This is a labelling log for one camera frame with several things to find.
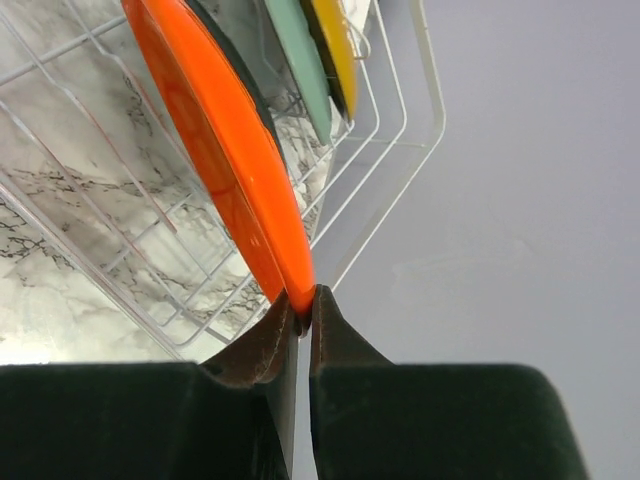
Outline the orange plate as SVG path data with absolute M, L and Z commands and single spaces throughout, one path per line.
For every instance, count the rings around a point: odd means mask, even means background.
M 269 300 L 307 313 L 315 279 L 286 166 L 255 104 L 186 1 L 122 4 L 194 168 Z

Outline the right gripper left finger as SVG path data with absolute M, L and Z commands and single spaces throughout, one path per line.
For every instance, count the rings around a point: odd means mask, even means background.
M 295 314 L 280 295 L 209 360 L 7 365 L 5 479 L 287 479 Z

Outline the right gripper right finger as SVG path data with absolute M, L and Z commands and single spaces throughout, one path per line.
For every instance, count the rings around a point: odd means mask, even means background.
M 396 364 L 327 286 L 311 313 L 310 417 L 322 479 L 585 479 L 556 389 L 522 364 Z

